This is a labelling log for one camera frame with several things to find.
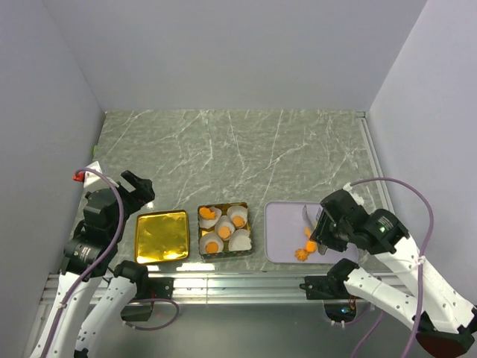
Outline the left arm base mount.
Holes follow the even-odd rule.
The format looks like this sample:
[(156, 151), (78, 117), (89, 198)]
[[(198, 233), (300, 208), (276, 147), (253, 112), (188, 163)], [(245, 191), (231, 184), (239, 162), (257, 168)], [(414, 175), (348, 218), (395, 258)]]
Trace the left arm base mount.
[[(165, 298), (171, 299), (174, 288), (174, 279), (172, 277), (150, 278), (145, 288), (141, 288), (136, 294), (134, 300), (147, 298)], [(128, 322), (146, 322), (148, 321), (154, 309), (154, 302), (146, 304), (128, 304), (121, 311), (121, 318)]]

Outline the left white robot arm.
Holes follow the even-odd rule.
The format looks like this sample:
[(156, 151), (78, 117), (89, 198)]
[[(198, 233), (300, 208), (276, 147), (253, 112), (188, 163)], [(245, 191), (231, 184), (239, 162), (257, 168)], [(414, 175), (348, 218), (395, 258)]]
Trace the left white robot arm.
[(118, 252), (127, 220), (155, 198), (151, 180), (130, 171), (121, 177), (132, 191), (92, 168), (75, 173), (86, 190), (83, 219), (64, 248), (54, 303), (33, 357), (93, 357), (102, 330), (120, 320), (130, 301), (149, 293), (147, 268), (124, 261), (116, 266), (99, 303), (89, 306)]

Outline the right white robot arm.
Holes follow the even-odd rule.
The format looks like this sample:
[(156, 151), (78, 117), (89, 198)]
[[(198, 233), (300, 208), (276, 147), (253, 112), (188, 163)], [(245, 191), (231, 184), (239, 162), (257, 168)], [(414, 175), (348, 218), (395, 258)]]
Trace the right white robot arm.
[(301, 289), (309, 300), (355, 296), (403, 323), (433, 357), (460, 357), (475, 342), (476, 306), (463, 298), (420, 254), (405, 225), (390, 211), (368, 213), (340, 189), (320, 203), (312, 240), (333, 251), (349, 244), (387, 266), (407, 288), (402, 292), (343, 258), (325, 277), (307, 276)]

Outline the lilac plastic tray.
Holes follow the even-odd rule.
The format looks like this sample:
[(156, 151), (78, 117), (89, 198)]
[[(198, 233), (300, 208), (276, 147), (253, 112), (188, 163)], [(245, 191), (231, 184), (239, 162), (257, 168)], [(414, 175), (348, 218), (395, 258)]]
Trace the lilac plastic tray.
[(265, 205), (265, 255), (272, 263), (278, 264), (335, 264), (346, 258), (358, 261), (358, 249), (348, 245), (344, 252), (327, 250), (324, 255), (311, 253), (305, 262), (298, 261), (294, 252), (304, 248), (307, 242), (305, 222), (302, 217), (303, 206), (308, 208), (309, 218), (316, 225), (317, 214), (322, 207), (319, 203), (300, 201), (271, 201)]

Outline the metal tongs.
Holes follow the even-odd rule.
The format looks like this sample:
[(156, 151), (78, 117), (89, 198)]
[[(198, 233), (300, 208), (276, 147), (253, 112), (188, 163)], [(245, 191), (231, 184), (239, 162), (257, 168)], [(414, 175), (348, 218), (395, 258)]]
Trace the metal tongs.
[[(306, 224), (306, 227), (309, 227), (311, 229), (311, 231), (314, 232), (315, 225), (313, 224), (312, 220), (309, 218), (308, 208), (307, 208), (306, 205), (303, 206), (302, 217), (303, 217), (303, 221)], [(318, 245), (318, 249), (316, 251), (320, 255), (324, 255), (326, 253), (326, 250), (327, 250), (326, 246), (324, 246), (322, 244), (317, 244), (317, 245)]]

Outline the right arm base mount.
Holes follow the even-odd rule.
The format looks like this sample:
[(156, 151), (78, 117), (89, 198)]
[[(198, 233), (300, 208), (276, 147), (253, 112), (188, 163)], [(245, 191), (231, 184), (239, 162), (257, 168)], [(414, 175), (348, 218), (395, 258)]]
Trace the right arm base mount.
[(308, 301), (321, 301), (327, 319), (348, 324), (357, 317), (356, 299), (344, 288), (336, 288), (326, 276), (306, 276), (299, 285)]

